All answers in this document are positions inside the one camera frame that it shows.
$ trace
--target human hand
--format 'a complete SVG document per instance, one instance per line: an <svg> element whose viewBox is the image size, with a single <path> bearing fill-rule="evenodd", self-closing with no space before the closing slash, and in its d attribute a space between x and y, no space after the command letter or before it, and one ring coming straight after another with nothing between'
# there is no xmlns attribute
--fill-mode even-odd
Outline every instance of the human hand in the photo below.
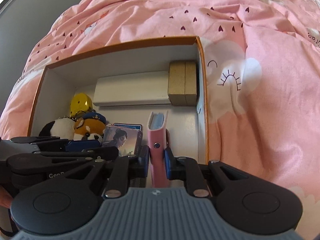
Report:
<svg viewBox="0 0 320 240"><path fill-rule="evenodd" d="M0 185L0 206L10 208L12 196Z"/></svg>

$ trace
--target pink bedspread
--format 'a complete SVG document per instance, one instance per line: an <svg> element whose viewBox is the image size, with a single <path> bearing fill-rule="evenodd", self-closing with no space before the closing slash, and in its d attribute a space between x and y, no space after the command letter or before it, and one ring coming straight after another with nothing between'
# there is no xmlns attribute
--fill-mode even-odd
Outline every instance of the pink bedspread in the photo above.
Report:
<svg viewBox="0 0 320 240"><path fill-rule="evenodd" d="M297 231L320 229L320 0L82 0L35 45L0 120L27 134L45 65L110 44L201 37L207 66L210 158L290 188Z"/></svg>

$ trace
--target yellow keychain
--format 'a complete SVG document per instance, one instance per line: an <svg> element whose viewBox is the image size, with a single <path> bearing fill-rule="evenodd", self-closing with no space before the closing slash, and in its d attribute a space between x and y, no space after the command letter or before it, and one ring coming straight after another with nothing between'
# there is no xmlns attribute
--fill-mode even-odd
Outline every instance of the yellow keychain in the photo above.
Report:
<svg viewBox="0 0 320 240"><path fill-rule="evenodd" d="M75 116L76 118L79 118L80 115L92 111L92 101L91 98L89 98L84 93L76 94L70 103L70 116Z"/></svg>

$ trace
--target gray ribbed gripper base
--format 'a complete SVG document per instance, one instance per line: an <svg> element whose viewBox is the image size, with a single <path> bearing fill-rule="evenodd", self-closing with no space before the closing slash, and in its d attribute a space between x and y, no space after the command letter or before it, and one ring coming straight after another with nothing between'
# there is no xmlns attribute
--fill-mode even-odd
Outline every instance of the gray ribbed gripper base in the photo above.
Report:
<svg viewBox="0 0 320 240"><path fill-rule="evenodd" d="M274 236L239 231L218 215L208 199L191 197L183 187L129 188L124 197L105 200L96 216L73 232L34 236L21 231L13 239L302 240L294 230Z"/></svg>

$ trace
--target white rectangular block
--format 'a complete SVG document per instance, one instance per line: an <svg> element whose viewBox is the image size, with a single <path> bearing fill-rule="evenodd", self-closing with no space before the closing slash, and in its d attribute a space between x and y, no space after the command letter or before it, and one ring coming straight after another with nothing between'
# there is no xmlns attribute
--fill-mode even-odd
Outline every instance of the white rectangular block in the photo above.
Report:
<svg viewBox="0 0 320 240"><path fill-rule="evenodd" d="M93 97L96 106L170 104L168 71L99 78Z"/></svg>

